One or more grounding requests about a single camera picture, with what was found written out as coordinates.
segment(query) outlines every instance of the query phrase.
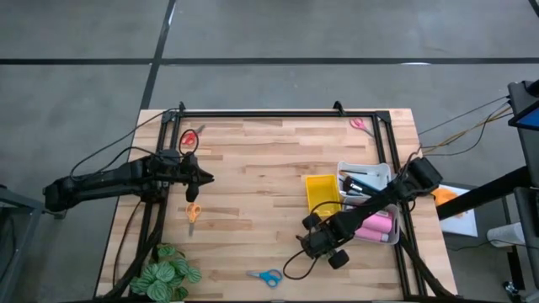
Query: concrete floor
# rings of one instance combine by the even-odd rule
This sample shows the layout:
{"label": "concrete floor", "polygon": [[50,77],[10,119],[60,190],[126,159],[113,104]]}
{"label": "concrete floor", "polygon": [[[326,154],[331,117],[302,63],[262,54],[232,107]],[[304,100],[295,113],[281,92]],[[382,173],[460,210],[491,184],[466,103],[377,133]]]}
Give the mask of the concrete floor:
{"label": "concrete floor", "polygon": [[[152,57],[167,3],[3,0],[0,58]],[[526,0],[182,0],[164,56],[536,56],[537,26]],[[507,94],[509,82],[538,78],[538,67],[162,66],[150,108],[180,100],[191,109],[328,108],[340,100],[349,108],[412,108],[418,130],[425,130]],[[148,71],[149,66],[0,66],[0,183],[41,199],[45,185],[134,126]],[[425,134],[422,142],[436,143],[496,106]],[[477,136],[446,151],[466,148]],[[103,165],[129,143],[94,158],[80,173]],[[471,185],[524,164],[516,131],[504,121],[489,125],[467,154],[432,161],[447,181]],[[90,298],[114,202],[80,204],[64,221],[43,216],[13,301]],[[481,237],[447,237],[448,246],[480,243],[488,228],[504,224],[497,203],[477,214]],[[507,301],[499,287],[510,278],[504,252],[483,247],[450,252],[450,258],[461,295]]]}

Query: blue scissors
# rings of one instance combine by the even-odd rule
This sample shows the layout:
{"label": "blue scissors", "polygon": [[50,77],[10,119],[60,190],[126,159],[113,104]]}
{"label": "blue scissors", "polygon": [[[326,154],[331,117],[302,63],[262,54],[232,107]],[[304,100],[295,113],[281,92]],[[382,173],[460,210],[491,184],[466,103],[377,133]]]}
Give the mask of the blue scissors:
{"label": "blue scissors", "polygon": [[283,274],[281,274],[277,269],[270,269],[265,272],[248,271],[247,275],[261,278],[271,288],[277,287],[279,282],[283,279]]}

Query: yellow container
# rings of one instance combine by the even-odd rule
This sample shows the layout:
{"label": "yellow container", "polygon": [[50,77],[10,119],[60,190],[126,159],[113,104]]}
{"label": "yellow container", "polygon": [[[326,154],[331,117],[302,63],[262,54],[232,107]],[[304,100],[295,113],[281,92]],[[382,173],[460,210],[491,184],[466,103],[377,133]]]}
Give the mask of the yellow container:
{"label": "yellow container", "polygon": [[[306,176],[307,202],[309,213],[317,205],[327,201],[340,201],[339,188],[335,175]],[[341,210],[341,205],[326,204],[314,210],[321,217],[330,216]]]}

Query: potted plant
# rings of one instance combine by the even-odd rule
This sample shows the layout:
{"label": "potted plant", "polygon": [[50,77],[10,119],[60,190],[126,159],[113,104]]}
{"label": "potted plant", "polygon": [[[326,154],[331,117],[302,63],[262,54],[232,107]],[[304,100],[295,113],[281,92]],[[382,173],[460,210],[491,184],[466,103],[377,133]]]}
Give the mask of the potted plant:
{"label": "potted plant", "polygon": [[189,266],[185,255],[170,244],[158,244],[157,255],[157,262],[150,260],[141,276],[131,280],[131,290],[159,303],[184,300],[189,291],[181,284],[186,279],[198,283],[201,279],[199,269]]}

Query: scissors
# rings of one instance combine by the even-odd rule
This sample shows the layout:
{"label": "scissors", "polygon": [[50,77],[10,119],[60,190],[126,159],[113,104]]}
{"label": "scissors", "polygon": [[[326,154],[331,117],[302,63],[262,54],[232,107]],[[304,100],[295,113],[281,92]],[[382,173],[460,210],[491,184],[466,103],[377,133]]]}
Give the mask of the scissors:
{"label": "scissors", "polygon": [[367,135],[374,138],[374,135],[370,130],[367,129],[365,123],[363,122],[362,118],[353,118],[350,119],[350,125],[352,125],[353,128],[357,130],[363,130]]}
{"label": "scissors", "polygon": [[[205,125],[201,125],[199,128],[197,128],[195,130],[196,135],[200,135],[200,133],[203,131],[204,128],[205,128]],[[193,143],[195,143],[195,140],[196,140],[195,134],[193,133],[193,131],[190,131],[187,134],[185,134],[185,136],[182,138],[181,144],[192,145]]]}
{"label": "scissors", "polygon": [[283,279],[283,274],[277,269],[270,269],[265,272],[248,271],[247,275],[261,278],[271,288],[277,287],[279,282]]}
{"label": "scissors", "polygon": [[196,217],[200,215],[201,211],[202,208],[196,203],[189,203],[187,207],[185,207],[185,214],[187,214],[187,217],[189,218],[189,237],[193,236]]}

